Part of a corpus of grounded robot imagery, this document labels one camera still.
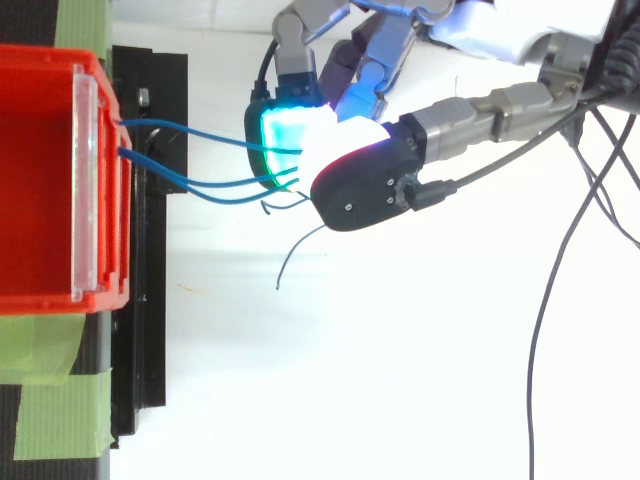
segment blue wire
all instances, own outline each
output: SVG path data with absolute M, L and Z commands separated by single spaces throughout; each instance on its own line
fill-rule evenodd
M 131 160 L 133 163 L 135 163 L 136 165 L 139 165 L 143 168 L 146 168 L 147 170 L 151 170 L 152 172 L 156 173 L 157 175 L 166 178 L 167 180 L 169 180 L 171 183 L 173 183 L 174 185 L 176 185 L 177 187 L 182 188 L 183 190 L 186 190 L 189 193 L 194 194 L 195 196 L 202 198 L 203 200 L 206 200 L 208 202 L 211 203 L 215 203 L 218 205 L 244 205 L 246 203 L 251 203 L 251 202 L 255 202 L 258 200 L 262 200 L 263 198 L 267 198 L 275 193 L 287 190 L 290 186 L 295 185 L 296 183 L 298 183 L 298 179 L 294 179 L 291 180 L 290 182 L 285 183 L 282 186 L 276 187 L 272 190 L 260 193 L 258 195 L 253 195 L 252 197 L 246 197 L 246 198 L 239 198 L 239 199 L 223 199 L 223 198 L 215 198 L 215 197 L 211 197 L 205 193 L 202 193 L 199 190 L 196 190 L 195 188 L 187 185 L 185 182 L 183 182 L 182 180 L 180 180 L 179 178 L 176 178 L 176 174 L 175 172 L 171 172 L 171 170 L 169 170 L 169 172 L 165 172 L 162 171 L 160 168 L 158 168 L 160 165 L 157 164 L 156 162 L 149 162 L 146 157 L 143 158 L 139 158 L 137 156 L 134 155 L 129 155 L 129 151 L 127 151 L 126 149 L 124 149 L 124 151 L 120 151 L 119 152 L 120 156 L 123 158 L 126 158 L 128 160 Z
M 164 165 L 161 165 L 160 163 L 156 162 L 155 160 L 142 155 L 141 153 L 138 152 L 134 152 L 133 150 L 128 150 L 126 148 L 120 147 L 118 149 L 118 153 L 121 157 L 125 157 L 131 161 L 135 161 L 136 163 L 144 163 L 144 162 L 150 162 L 153 163 L 156 167 L 157 170 L 159 172 L 162 172 L 164 174 L 167 175 L 172 175 L 175 176 L 175 178 L 177 180 L 180 180 L 183 183 L 186 183 L 187 185 L 193 185 L 194 187 L 202 187 L 202 188 L 234 188 L 234 187 L 244 187 L 246 185 L 253 185 L 255 183 L 263 183 L 263 182 L 272 182 L 277 180 L 279 177 L 283 177 L 285 175 L 291 175 L 292 173 L 295 173 L 298 171 L 297 167 L 294 168 L 290 168 L 288 170 L 284 170 L 282 172 L 279 173 L 274 173 L 272 175 L 265 175 L 262 177 L 255 177 L 255 178 L 248 178 L 246 180 L 237 180 L 234 182 L 199 182 L 197 180 L 192 180 L 190 178 L 187 178 L 183 175 L 180 175 L 177 172 L 174 172 L 173 170 L 168 169 L 167 167 L 165 167 Z
M 219 135 L 213 135 L 211 133 L 201 132 L 200 130 L 194 130 L 185 125 L 179 123 L 169 122 L 167 120 L 158 120 L 153 118 L 141 118 L 135 120 L 122 120 L 120 125 L 125 127 L 158 127 L 158 128 L 170 128 L 179 132 L 188 133 L 197 137 L 206 138 L 207 140 L 213 140 L 215 142 L 227 143 L 236 147 L 246 148 L 248 150 L 255 150 L 257 152 L 273 152 L 281 155 L 301 155 L 302 150 L 288 150 L 286 148 L 265 147 L 264 145 L 258 145 L 256 143 L 241 142 L 240 140 L 233 140 L 227 137 L 221 137 Z

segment cable connector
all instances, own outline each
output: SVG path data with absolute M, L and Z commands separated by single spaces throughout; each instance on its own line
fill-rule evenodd
M 266 80 L 256 80 L 251 91 L 251 101 L 268 100 L 270 98 L 271 93 L 269 93 L 269 86 Z
M 560 134 L 572 149 L 580 146 L 580 140 L 582 140 L 582 135 L 584 134 L 584 122 L 586 118 L 587 116 L 583 113 L 560 129 Z
M 406 187 L 405 198 L 409 206 L 417 212 L 438 205 L 456 193 L 458 187 L 453 180 L 438 180 L 424 185 L 416 181 Z

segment bolt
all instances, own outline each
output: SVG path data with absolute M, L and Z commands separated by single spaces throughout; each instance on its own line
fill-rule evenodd
M 138 106 L 140 108 L 149 108 L 151 101 L 149 99 L 149 89 L 141 88 L 138 90 Z

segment white wall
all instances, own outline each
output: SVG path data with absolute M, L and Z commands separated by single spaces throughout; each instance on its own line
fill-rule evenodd
M 115 40 L 188 53 L 191 125 L 242 137 L 267 37 L 117 24 Z M 330 46 L 319 43 L 319 62 Z M 453 95 L 456 76 L 468 96 L 531 75 L 420 47 L 389 117 Z M 611 118 L 619 131 L 624 117 Z M 628 148 L 634 161 L 639 138 Z M 610 147 L 593 122 L 583 145 L 601 167 Z M 512 148 L 473 148 L 429 166 L 425 179 L 459 178 Z M 194 178 L 246 177 L 247 163 L 241 150 L 190 143 Z M 608 187 L 640 234 L 640 199 L 620 166 Z M 112 478 L 526 478 L 530 336 L 586 191 L 555 138 L 432 210 L 318 234 L 279 293 L 289 247 L 320 223 L 310 206 L 266 217 L 258 205 L 172 197 L 169 405 L 145 412 L 139 433 L 123 439 Z M 640 478 L 639 269 L 637 250 L 593 208 L 541 337 L 540 479 Z
M 273 18 L 291 0 L 113 0 L 117 21 L 226 32 L 270 33 Z M 347 38 L 365 18 L 352 8 L 351 15 L 327 33 Z

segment orange storage box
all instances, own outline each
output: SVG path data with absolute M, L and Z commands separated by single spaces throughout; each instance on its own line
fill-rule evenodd
M 0 45 L 0 315 L 129 298 L 131 147 L 88 51 Z

